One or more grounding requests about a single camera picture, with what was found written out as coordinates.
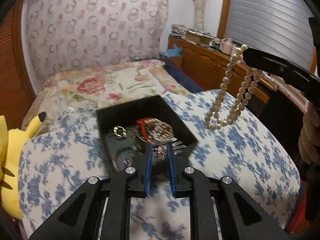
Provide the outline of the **person's right hand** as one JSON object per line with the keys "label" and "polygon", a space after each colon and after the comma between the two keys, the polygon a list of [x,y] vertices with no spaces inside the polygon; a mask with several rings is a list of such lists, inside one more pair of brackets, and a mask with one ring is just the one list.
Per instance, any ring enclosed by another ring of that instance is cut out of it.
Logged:
{"label": "person's right hand", "polygon": [[298,147],[302,159],[307,164],[319,163],[319,110],[311,102],[303,116]]}

